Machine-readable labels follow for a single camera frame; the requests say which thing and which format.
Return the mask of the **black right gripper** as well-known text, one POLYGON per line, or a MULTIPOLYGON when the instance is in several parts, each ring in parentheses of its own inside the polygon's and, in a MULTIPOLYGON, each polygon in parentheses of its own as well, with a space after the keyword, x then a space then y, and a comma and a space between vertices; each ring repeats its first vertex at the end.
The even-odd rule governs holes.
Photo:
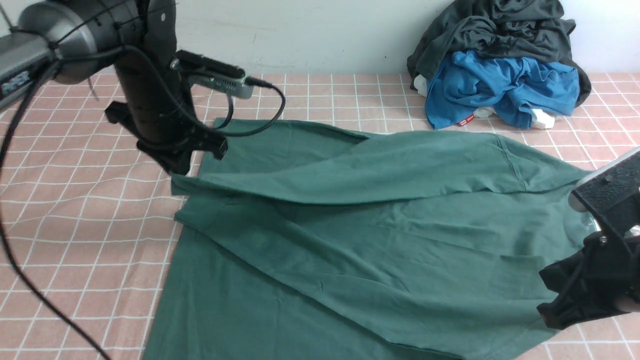
POLYGON ((557 294, 537 306, 547 328, 565 330, 639 312, 639 240, 638 235, 610 240, 594 232, 582 250, 544 267, 539 276, 557 294))

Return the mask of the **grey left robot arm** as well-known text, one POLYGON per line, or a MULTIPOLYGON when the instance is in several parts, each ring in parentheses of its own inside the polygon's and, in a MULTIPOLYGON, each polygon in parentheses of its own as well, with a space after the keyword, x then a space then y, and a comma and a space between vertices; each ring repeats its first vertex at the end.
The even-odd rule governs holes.
POLYGON ((196 116, 179 58, 173 0, 41 0, 22 10, 1 38, 1 109, 25 114, 48 80, 80 84, 114 67, 125 102, 106 119, 169 174, 185 175, 195 151, 222 159, 226 137, 196 116))

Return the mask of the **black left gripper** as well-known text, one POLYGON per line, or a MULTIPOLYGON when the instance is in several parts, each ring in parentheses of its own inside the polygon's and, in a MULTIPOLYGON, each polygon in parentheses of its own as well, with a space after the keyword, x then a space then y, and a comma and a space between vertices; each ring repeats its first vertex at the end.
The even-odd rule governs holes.
POLYGON ((137 147, 167 174, 186 175, 195 151, 224 157, 227 139, 196 116, 191 84, 170 64, 178 48, 176 3, 137 0, 133 27, 114 62, 128 115, 118 121, 137 137, 137 147))

